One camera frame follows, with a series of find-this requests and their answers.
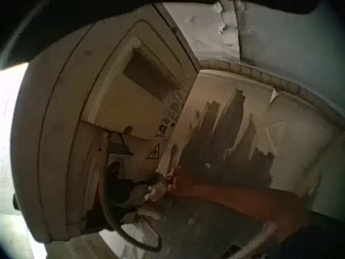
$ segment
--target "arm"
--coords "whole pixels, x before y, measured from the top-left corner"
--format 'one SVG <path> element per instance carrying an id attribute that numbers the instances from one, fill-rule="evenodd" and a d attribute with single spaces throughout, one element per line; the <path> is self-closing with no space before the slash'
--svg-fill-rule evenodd
<path id="1" fill-rule="evenodd" d="M 255 219 L 273 221 L 279 242 L 308 225 L 308 211 L 301 199 L 287 191 L 200 185 L 183 168 L 176 171 L 169 189 L 178 196 L 207 199 Z"/>

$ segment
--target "white machine panel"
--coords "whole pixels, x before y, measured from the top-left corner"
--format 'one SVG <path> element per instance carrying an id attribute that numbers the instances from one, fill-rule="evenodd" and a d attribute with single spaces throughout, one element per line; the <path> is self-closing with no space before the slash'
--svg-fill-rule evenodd
<path id="1" fill-rule="evenodd" d="M 37 241 L 87 232 L 103 132 L 130 129 L 133 155 L 123 159 L 130 177 L 156 168 L 197 75 L 195 58 L 158 10 L 147 5 L 89 25 L 29 64 L 11 157 L 18 203 Z"/>

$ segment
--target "white wall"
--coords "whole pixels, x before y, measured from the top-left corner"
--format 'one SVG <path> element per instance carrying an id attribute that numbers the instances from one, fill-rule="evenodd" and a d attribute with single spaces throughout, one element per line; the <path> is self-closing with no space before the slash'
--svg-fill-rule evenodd
<path id="1" fill-rule="evenodd" d="M 322 3 L 309 15 L 243 7 L 237 13 L 242 62 L 307 85 L 345 114 L 345 31 L 330 6 Z"/>

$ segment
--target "hand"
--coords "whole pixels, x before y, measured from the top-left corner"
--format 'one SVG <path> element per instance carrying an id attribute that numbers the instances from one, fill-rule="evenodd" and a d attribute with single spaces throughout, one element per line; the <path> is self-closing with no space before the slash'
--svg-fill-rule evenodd
<path id="1" fill-rule="evenodd" d="M 193 196 L 195 182 L 183 166 L 176 168 L 168 182 L 169 192 L 181 197 Z"/>

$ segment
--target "warning label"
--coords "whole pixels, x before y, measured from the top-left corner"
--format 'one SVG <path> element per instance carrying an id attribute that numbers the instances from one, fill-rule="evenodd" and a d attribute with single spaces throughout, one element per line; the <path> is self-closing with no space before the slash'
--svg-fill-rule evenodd
<path id="1" fill-rule="evenodd" d="M 157 146 L 150 152 L 146 159 L 159 159 L 160 158 L 160 144 L 158 143 Z"/>

